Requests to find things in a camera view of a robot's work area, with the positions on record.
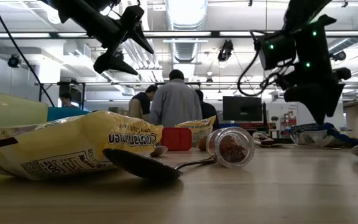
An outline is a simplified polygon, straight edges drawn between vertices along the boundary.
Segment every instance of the desk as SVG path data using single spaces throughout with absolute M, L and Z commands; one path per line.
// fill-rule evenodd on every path
M 169 152 L 169 164 L 206 157 Z M 153 184 L 121 170 L 54 182 L 0 176 L 0 223 L 357 223 L 358 158 L 349 151 L 257 148 L 243 169 L 184 168 Z

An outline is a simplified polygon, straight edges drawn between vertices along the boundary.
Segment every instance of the computer monitor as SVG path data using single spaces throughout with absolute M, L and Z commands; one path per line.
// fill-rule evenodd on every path
M 223 97 L 223 120 L 225 121 L 262 121 L 262 114 L 261 98 Z

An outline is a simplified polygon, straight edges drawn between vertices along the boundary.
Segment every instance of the person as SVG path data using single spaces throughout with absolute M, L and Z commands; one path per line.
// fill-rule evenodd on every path
M 62 93 L 59 96 L 60 100 L 62 101 L 62 107 L 78 109 L 77 106 L 72 105 L 71 103 L 71 94 L 69 93 Z
M 172 70 L 169 82 L 154 95 L 150 111 L 151 123 L 173 128 L 177 124 L 202 118 L 197 93 L 185 84 L 185 76 L 180 70 Z
M 150 102 L 153 101 L 157 86 L 150 85 L 145 92 L 138 93 L 129 101 L 128 116 L 149 122 Z
M 201 90 L 196 90 L 198 98 L 200 99 L 201 104 L 201 112 L 203 114 L 203 119 L 210 118 L 212 116 L 216 116 L 215 122 L 213 124 L 213 130 L 219 129 L 219 119 L 216 109 L 213 105 L 204 102 L 204 93 Z

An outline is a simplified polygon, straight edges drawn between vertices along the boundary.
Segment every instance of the blue container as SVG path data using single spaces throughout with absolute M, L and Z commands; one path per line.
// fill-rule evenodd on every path
M 89 111 L 82 111 L 73 108 L 49 108 L 48 121 L 55 121 L 57 119 L 67 118 L 71 116 L 78 116 L 90 113 Z
M 240 124 L 234 123 L 234 124 L 219 124 L 221 128 L 230 128 L 230 127 L 239 127 Z

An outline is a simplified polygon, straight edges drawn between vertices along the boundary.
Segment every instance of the metal spoon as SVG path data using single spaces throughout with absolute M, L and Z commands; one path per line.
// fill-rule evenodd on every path
M 173 180 L 179 178 L 183 173 L 179 169 L 197 164 L 215 163 L 214 159 L 208 158 L 200 161 L 184 162 L 175 168 L 162 164 L 159 161 L 140 156 L 128 151 L 118 149 L 103 150 L 104 156 L 114 165 L 134 174 L 138 177 L 152 180 Z

